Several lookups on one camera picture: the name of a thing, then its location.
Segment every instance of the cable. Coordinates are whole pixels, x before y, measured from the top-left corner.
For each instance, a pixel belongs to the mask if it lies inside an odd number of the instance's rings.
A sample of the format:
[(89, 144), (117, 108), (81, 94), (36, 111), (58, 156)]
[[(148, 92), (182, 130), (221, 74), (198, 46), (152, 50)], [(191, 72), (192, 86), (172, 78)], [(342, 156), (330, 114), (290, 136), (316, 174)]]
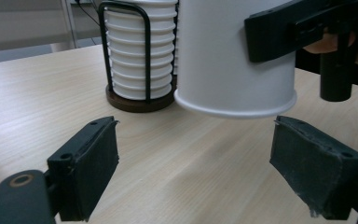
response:
[(100, 23), (98, 23), (96, 20), (94, 20), (94, 18), (91, 17), (91, 15), (81, 6), (80, 4), (80, 0), (76, 0), (77, 5), (80, 7), (80, 9), (86, 13), (86, 15), (88, 15), (98, 26), (100, 26)]

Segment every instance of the wooden table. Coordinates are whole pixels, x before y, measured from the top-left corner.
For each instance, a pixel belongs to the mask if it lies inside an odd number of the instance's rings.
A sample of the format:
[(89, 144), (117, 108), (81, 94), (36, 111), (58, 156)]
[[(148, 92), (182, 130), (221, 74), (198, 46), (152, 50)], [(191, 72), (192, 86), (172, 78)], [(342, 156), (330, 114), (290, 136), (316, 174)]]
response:
[[(0, 181), (46, 171), (86, 123), (115, 116), (120, 164), (89, 223), (355, 223), (355, 212), (348, 222), (311, 218), (269, 164), (274, 118), (217, 119), (175, 103), (132, 114), (108, 104), (105, 86), (101, 46), (0, 63)], [(285, 116), (358, 150), (358, 87), (327, 103), (319, 76), (296, 70), (296, 90)]]

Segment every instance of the black metal bracket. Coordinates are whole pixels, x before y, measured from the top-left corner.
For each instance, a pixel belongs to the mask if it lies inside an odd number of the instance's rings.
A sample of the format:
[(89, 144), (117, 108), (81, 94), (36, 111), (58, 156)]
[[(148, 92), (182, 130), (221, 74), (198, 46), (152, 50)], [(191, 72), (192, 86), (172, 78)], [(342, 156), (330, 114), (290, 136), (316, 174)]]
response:
[(106, 26), (105, 26), (105, 19), (104, 19), (104, 12), (109, 8), (115, 9), (123, 9), (129, 12), (134, 12), (142, 16), (145, 23), (145, 99), (148, 104), (150, 104), (150, 84), (151, 84), (151, 77), (150, 77), (150, 69), (151, 69), (151, 28), (150, 28), (150, 19), (147, 13), (137, 5), (128, 2), (122, 1), (103, 1), (99, 5), (98, 8), (98, 16), (100, 22), (100, 29), (101, 29), (101, 39), (103, 43), (103, 57), (105, 61), (105, 69), (108, 81), (108, 90), (113, 91), (113, 81), (112, 81), (112, 73), (111, 67), (109, 62), (109, 52), (108, 52), (108, 43), (106, 38)]
[(358, 212), (358, 152), (308, 123), (277, 117), (270, 163), (313, 214)]
[(358, 20), (358, 0), (333, 2), (295, 0), (251, 15), (245, 20), (250, 61), (277, 59), (321, 40), (326, 27)]
[(118, 165), (117, 121), (87, 124), (48, 158), (48, 170), (29, 170), (0, 184), (0, 224), (89, 220)]
[(357, 45), (358, 0), (294, 0), (251, 15), (244, 21), (249, 59), (262, 63), (302, 49), (323, 38), (324, 29), (338, 35), (337, 52), (322, 55), (321, 97), (340, 102), (351, 97)]

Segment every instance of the wooden base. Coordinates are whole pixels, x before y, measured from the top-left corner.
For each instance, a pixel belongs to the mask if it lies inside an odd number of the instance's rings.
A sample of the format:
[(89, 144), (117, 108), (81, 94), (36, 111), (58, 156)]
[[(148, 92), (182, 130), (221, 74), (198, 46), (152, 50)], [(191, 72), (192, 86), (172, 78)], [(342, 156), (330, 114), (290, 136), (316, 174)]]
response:
[(148, 104), (146, 101), (135, 101), (123, 98), (106, 86), (106, 98), (110, 105), (117, 109), (132, 113), (148, 113), (158, 111), (170, 105), (173, 101), (173, 93), (176, 90), (176, 77), (172, 80), (172, 89), (167, 95), (158, 99), (152, 99)]

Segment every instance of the cup rim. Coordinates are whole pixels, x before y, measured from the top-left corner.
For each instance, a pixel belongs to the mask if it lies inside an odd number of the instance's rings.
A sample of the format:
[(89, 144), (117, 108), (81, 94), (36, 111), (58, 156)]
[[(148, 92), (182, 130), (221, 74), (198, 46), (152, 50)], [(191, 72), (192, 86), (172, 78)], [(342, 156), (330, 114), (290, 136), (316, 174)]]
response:
[[(173, 55), (171, 54), (169, 56), (170, 56), (169, 60), (167, 60), (165, 62), (160, 62), (160, 63), (151, 63), (150, 67), (160, 67), (162, 65), (166, 65), (168, 63), (171, 63), (172, 60), (173, 60)], [(143, 64), (140, 64), (140, 63), (124, 63), (124, 62), (119, 61), (119, 60), (117, 60), (117, 59), (115, 59), (113, 57), (110, 57), (110, 59), (112, 60), (112, 63), (118, 63), (118, 64), (120, 64), (122, 66), (126, 66), (126, 67), (136, 67), (136, 68), (145, 67), (144, 63)]]
[[(126, 39), (119, 39), (119, 38), (116, 38), (116, 37), (113, 37), (111, 36), (110, 34), (107, 34), (107, 37), (114, 41), (114, 42), (118, 42), (120, 44), (128, 44), (128, 45), (144, 45), (145, 42), (144, 41), (133, 41), (133, 40), (126, 40)], [(172, 34), (170, 38), (167, 38), (167, 39), (162, 39), (162, 40), (151, 40), (150, 41), (150, 44), (151, 45), (159, 45), (159, 44), (168, 44), (170, 43), (171, 41), (173, 41), (175, 39), (175, 35)]]
[[(141, 15), (138, 14), (134, 14), (134, 13), (121, 13), (118, 11), (106, 11), (107, 14), (109, 14), (109, 16), (113, 16), (113, 17), (119, 17), (119, 18), (124, 18), (124, 19), (129, 19), (129, 20), (142, 20), (143, 18), (141, 17)], [(173, 12), (170, 14), (148, 14), (147, 16), (149, 17), (150, 20), (165, 20), (165, 19), (172, 19), (174, 17), (176, 17), (178, 15), (177, 12)]]
[(126, 0), (129, 3), (138, 3), (138, 4), (145, 4), (145, 5), (174, 5), (178, 3), (178, 0)]
[[(125, 26), (118, 26), (118, 25), (114, 25), (110, 22), (105, 22), (105, 26), (113, 29), (113, 30), (118, 30), (118, 31), (125, 31), (125, 32), (132, 32), (132, 33), (144, 33), (145, 29), (142, 28), (133, 28), (133, 27), (125, 27)], [(176, 25), (173, 24), (167, 28), (150, 28), (150, 32), (151, 33), (165, 33), (165, 32), (169, 32), (169, 31), (173, 31), (173, 29), (175, 29)]]
[[(122, 73), (119, 73), (118, 71), (116, 71), (114, 68), (112, 68), (112, 73), (114, 73), (115, 75), (119, 76), (119, 77), (123, 77), (123, 78), (126, 78), (126, 79), (134, 79), (134, 80), (141, 80), (141, 79), (145, 79), (145, 77), (129, 77), (127, 75), (124, 75)], [(160, 74), (160, 75), (157, 75), (157, 76), (152, 76), (150, 77), (151, 80), (154, 80), (154, 79), (160, 79), (160, 78), (163, 78), (165, 76), (170, 76), (171, 75), (171, 72), (167, 73), (167, 74)]]
[[(144, 54), (129, 53), (129, 52), (124, 52), (124, 51), (121, 51), (121, 50), (118, 50), (118, 49), (114, 49), (113, 46), (109, 46), (108, 48), (111, 49), (114, 53), (121, 54), (121, 55), (124, 55), (124, 56), (138, 57), (138, 58), (145, 56)], [(150, 54), (150, 56), (153, 57), (153, 56), (166, 55), (166, 54), (172, 53), (174, 48), (175, 48), (175, 46), (172, 44), (169, 49), (159, 51), (159, 52), (153, 52), (153, 53)]]
[[(133, 91), (144, 91), (145, 90), (145, 87), (132, 87), (132, 86), (127, 86), (127, 85), (117, 83), (117, 82), (114, 82), (114, 83), (115, 83), (115, 85), (118, 85), (119, 87), (127, 89), (127, 90), (133, 90)], [(151, 91), (161, 90), (161, 89), (165, 88), (166, 86), (170, 85), (170, 83), (171, 82), (169, 82), (168, 84), (165, 84), (165, 85), (159, 85), (159, 86), (156, 86), (156, 87), (150, 87), (150, 90)]]

